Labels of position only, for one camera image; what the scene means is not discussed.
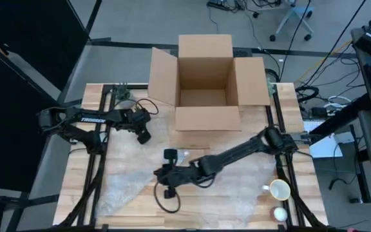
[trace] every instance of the open cardboard box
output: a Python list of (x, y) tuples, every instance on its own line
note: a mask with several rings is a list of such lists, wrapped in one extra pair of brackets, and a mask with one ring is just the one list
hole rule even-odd
[(238, 106), (270, 105), (261, 57), (233, 58), (231, 35), (180, 35), (153, 48), (148, 95), (173, 105), (178, 131), (240, 131)]

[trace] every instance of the box flap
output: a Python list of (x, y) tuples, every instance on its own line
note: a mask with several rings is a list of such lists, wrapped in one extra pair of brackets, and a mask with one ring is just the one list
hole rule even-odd
[(269, 106), (270, 96), (265, 77), (263, 58), (234, 58), (238, 104)]
[(237, 106), (177, 107), (175, 128), (179, 131), (241, 131)]
[(180, 35), (178, 58), (233, 57), (231, 35)]
[(179, 101), (177, 58), (153, 48), (148, 97), (176, 106)]

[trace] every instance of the gray floor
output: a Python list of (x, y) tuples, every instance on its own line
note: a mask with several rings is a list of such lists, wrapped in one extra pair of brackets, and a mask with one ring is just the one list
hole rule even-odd
[[(115, 1), (102, 0), (102, 4), (93, 25), (90, 37), (92, 39), (111, 37), (112, 41), (132, 43), (158, 43), (177, 44), (179, 34), (215, 34), (215, 25), (208, 18), (207, 7), (204, 0), (130, 0)], [(307, 1), (298, 1), (299, 5), (306, 5)], [(93, 9), (95, 0), (71, 0), (75, 11), (78, 13), (83, 24)], [(313, 16), (308, 19), (314, 29), (313, 38), (305, 42), (303, 40), (306, 31), (300, 28), (294, 40), (293, 50), (327, 52), (331, 49), (338, 35), (357, 9), (360, 2), (356, 0), (325, 0), (313, 1)], [(249, 2), (249, 8), (256, 7)], [(294, 29), (298, 23), (296, 18), (288, 21), (281, 31), (276, 42), (270, 42), (269, 36), (273, 34), (285, 12), (280, 14), (262, 14), (258, 19), (253, 19), (255, 34), (260, 41), (258, 44), (252, 36), (249, 18), (243, 13), (232, 14), (216, 9), (211, 9), (214, 21), (219, 25), (221, 34), (233, 36), (233, 46), (259, 47), (287, 49)], [(368, 1), (351, 24), (347, 33), (344, 34), (338, 45), (350, 40), (349, 31), (352, 27), (360, 27), (371, 19), (371, 1)], [(277, 60), (284, 59), (282, 55), (274, 56)], [(82, 97), (86, 83), (100, 82), (148, 82), (149, 63), (151, 58), (150, 49), (111, 48), (101, 46), (86, 46), (81, 55), (78, 65), (72, 75), (72, 83), (66, 96), (66, 101), (72, 101)], [(264, 56), (265, 67), (277, 70), (276, 64), (269, 56)], [(38, 73), (29, 69), (21, 58), (13, 57), (15, 63), (36, 81), (43, 85), (55, 98), (58, 91), (41, 80)], [(283, 82), (292, 82), (300, 77), (304, 71), (314, 66), (320, 57), (289, 56), (285, 65)], [(328, 68), (315, 84), (323, 84), (334, 81), (343, 75), (357, 70), (355, 66), (336, 63)], [(344, 80), (320, 88), (323, 97), (337, 95), (346, 90), (346, 83), (355, 76), (351, 75)], [(359, 76), (353, 85), (361, 84), (363, 80)], [(365, 88), (355, 88), (346, 92), (343, 96), (354, 99), (366, 92)], [(307, 107), (319, 106), (324, 102), (312, 100)], [(42, 165), (42, 170), (33, 188), (33, 196), (41, 197), (58, 193), (61, 188), (62, 175), (66, 165), (64, 154), (69, 150), (69, 145), (59, 138), (50, 141), (50, 149), (47, 151)], [(354, 176), (352, 165), (354, 149), (344, 145), (341, 149), (345, 156), (336, 159), (340, 175), (347, 180)], [(328, 184), (332, 180), (332, 159), (319, 159), (314, 162), (318, 174), (320, 190), (327, 211), (329, 224), (332, 226), (345, 226), (362, 220), (367, 220), (354, 226), (355, 228), (371, 231), (371, 204), (349, 204), (349, 197), (358, 197), (357, 181), (351, 185), (337, 183), (332, 191), (328, 190)], [(365, 164), (367, 179), (371, 193), (371, 168)], [(48, 227), (52, 223), (53, 212), (56, 204), (49, 206), (37, 206), (26, 209), (22, 217), (19, 229), (37, 229)]]

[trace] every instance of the office chair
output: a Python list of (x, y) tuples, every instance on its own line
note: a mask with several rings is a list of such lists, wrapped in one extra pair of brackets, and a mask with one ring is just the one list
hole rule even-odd
[[(299, 19), (301, 19), (301, 17), (303, 16), (303, 13), (306, 10), (306, 8), (304, 6), (296, 6), (296, 2), (297, 2), (297, 0), (282, 0), (282, 4), (285, 4), (288, 7), (285, 6), (285, 7), (279, 7), (279, 8), (264, 8), (264, 9), (259, 9), (258, 11), (255, 11), (253, 13), (252, 16), (255, 19), (257, 19), (258, 16), (260, 15), (260, 13), (263, 13), (263, 12), (274, 12), (274, 11), (278, 11), (278, 10), (287, 10), (287, 9), (289, 10), (286, 13), (286, 16), (281, 21), (280, 25), (278, 26), (278, 28), (276, 30), (276, 33), (274, 35), (270, 35), (270, 41), (273, 42), (273, 41), (276, 40), (276, 35), (278, 35), (280, 33), (280, 30), (283, 28), (283, 26), (287, 22), (287, 20), (289, 20), (289, 17), (291, 15), (294, 14), (294, 15), (298, 16)], [(309, 7), (307, 9), (307, 14), (306, 14), (305, 18), (308, 19), (312, 16), (313, 9), (314, 9), (313, 7)], [(302, 19), (301, 22), (302, 22), (302, 25), (309, 31), (309, 34), (307, 34), (304, 37), (304, 40), (309, 41), (312, 38), (313, 30), (304, 19)]]

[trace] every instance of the mug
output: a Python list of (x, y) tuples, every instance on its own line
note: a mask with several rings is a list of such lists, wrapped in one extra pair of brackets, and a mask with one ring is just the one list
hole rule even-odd
[(280, 179), (273, 180), (270, 185), (264, 185), (263, 190), (269, 191), (277, 200), (287, 200), (290, 197), (290, 186)]

